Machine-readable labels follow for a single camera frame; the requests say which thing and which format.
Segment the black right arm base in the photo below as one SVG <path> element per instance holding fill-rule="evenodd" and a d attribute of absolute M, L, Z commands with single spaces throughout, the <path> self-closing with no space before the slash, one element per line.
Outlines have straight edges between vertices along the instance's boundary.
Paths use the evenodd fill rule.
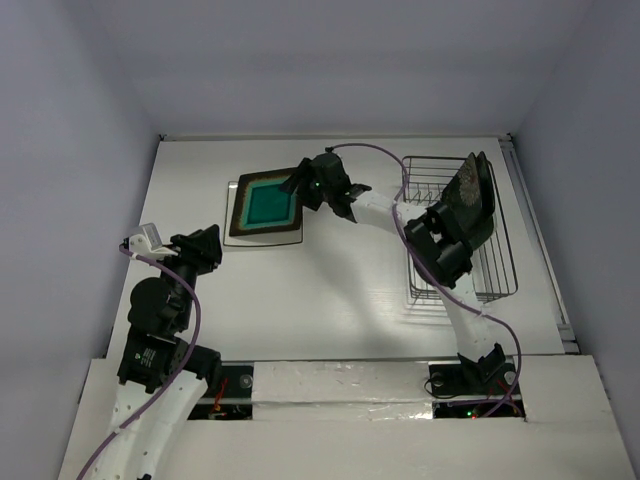
<path fill-rule="evenodd" d="M 492 396 L 505 393 L 504 387 L 516 373 L 499 344 L 478 361 L 458 356 L 453 363 L 436 362 L 429 365 L 427 380 L 437 399 L 453 399 L 461 396 Z"/>

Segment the teal square plate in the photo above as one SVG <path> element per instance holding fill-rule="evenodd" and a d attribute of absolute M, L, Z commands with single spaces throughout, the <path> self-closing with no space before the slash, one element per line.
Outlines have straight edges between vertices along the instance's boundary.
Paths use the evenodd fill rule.
<path fill-rule="evenodd" d="M 301 229 L 302 205 L 280 189 L 293 172 L 293 168 L 285 168 L 239 177 L 229 226 L 231 237 Z"/>

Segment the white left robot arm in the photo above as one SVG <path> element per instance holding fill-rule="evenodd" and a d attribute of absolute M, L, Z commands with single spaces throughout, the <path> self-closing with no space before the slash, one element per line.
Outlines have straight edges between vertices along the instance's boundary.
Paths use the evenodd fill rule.
<path fill-rule="evenodd" d="M 197 343 L 202 307 L 195 292 L 197 279 L 222 261 L 218 225 L 167 243 L 154 224 L 140 225 L 119 250 L 160 273 L 130 293 L 109 433 L 81 479 L 158 478 L 196 403 L 221 383 L 220 353 Z"/>

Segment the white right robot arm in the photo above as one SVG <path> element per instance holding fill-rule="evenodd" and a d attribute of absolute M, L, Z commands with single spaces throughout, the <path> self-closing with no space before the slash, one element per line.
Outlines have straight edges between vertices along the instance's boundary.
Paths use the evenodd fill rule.
<path fill-rule="evenodd" d="M 445 306 L 454 328 L 462 384 L 482 392 L 496 381 L 505 354 L 480 317 L 471 276 L 475 251 L 494 231 L 495 189 L 484 153 L 470 154 L 428 207 L 352 182 L 332 150 L 303 159 L 279 189 L 308 209 L 327 204 L 339 218 L 398 234 L 415 269 L 438 290 Z"/>

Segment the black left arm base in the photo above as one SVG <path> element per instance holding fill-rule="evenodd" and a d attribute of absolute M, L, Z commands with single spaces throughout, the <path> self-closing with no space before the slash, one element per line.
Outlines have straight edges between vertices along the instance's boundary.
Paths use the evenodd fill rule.
<path fill-rule="evenodd" d="M 218 385 L 211 396 L 222 393 L 223 400 L 250 400 L 253 384 L 253 363 L 223 363 Z"/>

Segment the white square plate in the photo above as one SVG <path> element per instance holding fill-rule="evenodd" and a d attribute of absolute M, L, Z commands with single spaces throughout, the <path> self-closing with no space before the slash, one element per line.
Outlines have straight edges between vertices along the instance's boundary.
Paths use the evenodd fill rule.
<path fill-rule="evenodd" d="M 274 233 L 252 234 L 246 236 L 230 235 L 230 227 L 232 222 L 233 210 L 235 206 L 236 193 L 238 192 L 238 183 L 231 181 L 228 183 L 226 215 L 224 226 L 223 245 L 231 248 L 271 248 L 283 247 L 301 244 L 303 242 L 303 227 L 297 230 L 280 231 Z"/>

